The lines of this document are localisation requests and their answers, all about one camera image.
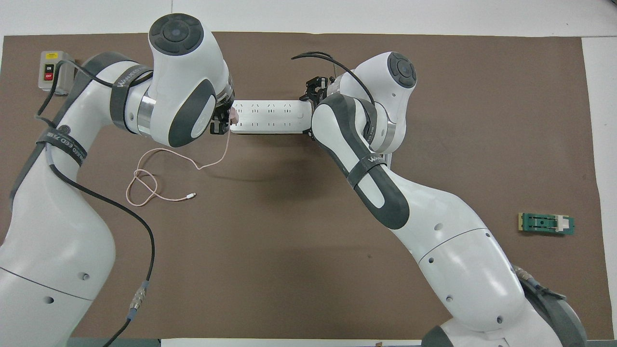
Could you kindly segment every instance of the black joint cover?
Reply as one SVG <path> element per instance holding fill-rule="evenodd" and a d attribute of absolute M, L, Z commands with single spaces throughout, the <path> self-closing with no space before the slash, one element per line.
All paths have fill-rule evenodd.
<path fill-rule="evenodd" d="M 353 150 L 354 154 L 360 158 L 368 158 L 370 155 L 376 155 L 371 151 L 363 142 L 360 135 L 355 129 L 355 99 L 343 94 L 332 94 L 323 100 L 319 107 L 330 107 L 336 117 L 336 122 L 341 129 L 341 135 Z M 350 172 L 347 171 L 345 165 L 338 159 L 332 149 L 327 146 L 320 145 L 328 152 L 328 154 L 334 159 L 340 170 L 347 177 L 350 176 Z M 405 196 L 400 191 L 399 187 L 392 181 L 392 178 L 388 176 L 386 171 L 380 165 L 375 165 L 372 169 L 367 170 L 381 194 L 384 196 L 385 203 L 381 207 L 376 207 L 370 201 L 370 199 L 364 194 L 359 186 L 354 187 L 354 191 L 358 194 L 366 208 L 375 216 L 375 218 L 382 223 L 385 227 L 391 230 L 397 230 L 402 228 L 409 220 L 409 204 L 405 199 Z"/>
<path fill-rule="evenodd" d="M 183 56 L 196 50 L 204 40 L 204 27 L 188 14 L 168 14 L 150 27 L 152 47 L 168 56 Z"/>
<path fill-rule="evenodd" d="M 205 105 L 213 97 L 216 100 L 216 93 L 210 80 L 202 80 L 193 90 L 191 95 L 180 106 L 180 109 L 173 118 L 169 128 L 169 145 L 171 147 L 184 146 L 196 138 L 191 136 L 191 130 L 199 119 Z"/>
<path fill-rule="evenodd" d="M 407 57 L 401 53 L 392 52 L 387 58 L 388 71 L 396 83 L 404 88 L 416 85 L 416 69 Z"/>

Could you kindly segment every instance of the silver metal ring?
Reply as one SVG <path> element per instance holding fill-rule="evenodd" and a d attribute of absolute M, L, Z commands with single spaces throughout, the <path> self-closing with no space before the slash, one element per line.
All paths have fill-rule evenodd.
<path fill-rule="evenodd" d="M 221 106 L 222 104 L 226 103 L 233 96 L 234 96 L 233 79 L 231 78 L 231 75 L 230 75 L 229 79 L 227 79 L 227 84 L 225 85 L 223 90 L 221 90 L 221 92 L 217 95 L 217 103 L 215 107 Z"/>
<path fill-rule="evenodd" d="M 137 131 L 140 135 L 152 138 L 150 130 L 150 121 L 152 120 L 152 111 L 156 105 L 156 100 L 148 96 L 148 92 L 144 94 L 139 103 L 137 110 Z"/>
<path fill-rule="evenodd" d="M 390 145 L 392 144 L 392 141 L 394 141 L 394 133 L 396 132 L 396 123 L 390 120 L 390 115 L 387 113 L 387 110 L 385 107 L 384 107 L 384 112 L 386 113 L 386 119 L 387 119 L 386 138 L 381 143 L 381 146 L 379 147 L 379 149 L 376 150 L 377 153 L 381 153 L 385 151 L 386 149 L 388 149 L 388 147 L 390 147 Z"/>

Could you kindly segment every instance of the pink cable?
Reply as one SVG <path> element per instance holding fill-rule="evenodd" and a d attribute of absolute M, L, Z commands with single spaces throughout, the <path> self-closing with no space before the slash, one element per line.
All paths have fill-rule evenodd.
<path fill-rule="evenodd" d="M 150 200 L 154 199 L 154 197 L 158 197 L 160 199 L 167 200 L 167 201 L 184 201 L 184 200 L 188 200 L 188 199 L 191 199 L 191 198 L 195 197 L 195 195 L 197 195 L 197 193 L 188 194 L 184 198 L 180 198 L 180 199 L 170 199 L 170 198 L 166 198 L 164 196 L 159 195 L 156 192 L 158 187 L 159 187 L 159 183 L 157 182 L 156 178 L 154 178 L 153 174 L 151 174 L 147 170 L 140 169 L 141 161 L 144 160 L 144 157 L 146 157 L 150 153 L 156 153 L 156 152 L 160 152 L 160 151 L 165 151 L 165 152 L 176 154 L 177 156 L 180 156 L 180 157 L 182 157 L 182 158 L 192 162 L 193 165 L 195 165 L 195 168 L 197 170 L 201 170 L 201 169 L 203 169 L 205 167 L 216 165 L 216 164 L 220 163 L 225 158 L 225 154 L 227 154 L 227 149 L 229 148 L 229 145 L 230 145 L 230 137 L 231 137 L 231 131 L 228 131 L 228 134 L 227 134 L 227 144 L 225 144 L 225 152 L 223 152 L 223 156 L 221 157 L 221 159 L 219 159 L 219 160 L 217 160 L 217 161 L 215 161 L 213 163 L 201 166 L 201 167 L 198 166 L 197 163 L 194 160 L 192 160 L 191 158 L 185 157 L 182 154 L 176 153 L 176 152 L 172 151 L 171 149 L 167 149 L 167 148 L 154 148 L 154 149 L 149 150 L 148 152 L 145 152 L 144 155 L 142 155 L 141 158 L 139 158 L 139 162 L 137 163 L 137 169 L 135 171 L 133 171 L 133 179 L 131 180 L 131 183 L 129 183 L 127 188 L 126 188 L 126 200 L 128 201 L 129 204 L 131 204 L 133 206 L 141 207 L 141 206 L 147 204 Z M 145 173 L 146 175 L 150 176 L 153 179 L 153 181 L 154 181 L 154 188 L 151 188 L 146 182 L 142 181 L 141 178 L 138 177 L 138 174 L 140 172 Z M 139 181 L 141 184 L 143 184 L 146 187 L 146 189 L 148 189 L 150 191 L 150 196 L 148 196 L 147 199 L 143 203 L 141 203 L 141 204 L 134 203 L 133 201 L 131 201 L 131 198 L 130 198 L 131 187 L 133 186 L 133 183 L 135 181 Z"/>

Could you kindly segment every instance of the brown mat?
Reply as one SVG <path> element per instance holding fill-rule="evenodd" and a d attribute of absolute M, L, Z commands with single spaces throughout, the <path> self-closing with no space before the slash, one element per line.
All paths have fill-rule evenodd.
<path fill-rule="evenodd" d="M 612 338 L 611 309 L 581 40 L 472 36 L 216 33 L 237 99 L 296 99 L 330 75 L 308 50 L 349 67 L 384 52 L 413 61 L 418 87 L 392 168 L 453 192 L 484 219 L 512 263 L 568 295 L 589 338 Z M 79 61 L 118 51 L 145 64 L 145 34 L 8 36 L 0 76 L 0 240 L 10 188 L 43 130 L 32 115 L 41 51 Z M 62 98 L 50 105 L 55 114 Z M 218 159 L 224 137 L 180 149 Z M 137 160 L 156 144 L 103 129 L 79 181 L 124 201 Z M 419 339 L 449 318 L 411 255 L 365 210 L 334 162 L 304 135 L 232 135 L 228 157 L 200 172 L 168 154 L 149 161 L 167 196 L 136 209 L 157 260 L 148 298 L 124 337 Z M 117 261 L 75 336 L 109 337 L 147 270 L 146 232 L 104 203 Z M 517 230 L 517 213 L 568 214 L 576 234 Z"/>

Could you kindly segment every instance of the white power strip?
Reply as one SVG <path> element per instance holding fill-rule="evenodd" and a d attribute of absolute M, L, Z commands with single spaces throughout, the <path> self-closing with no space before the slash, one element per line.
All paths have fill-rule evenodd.
<path fill-rule="evenodd" d="M 300 134 L 310 128 L 311 104 L 300 100 L 236 100 L 236 134 Z"/>

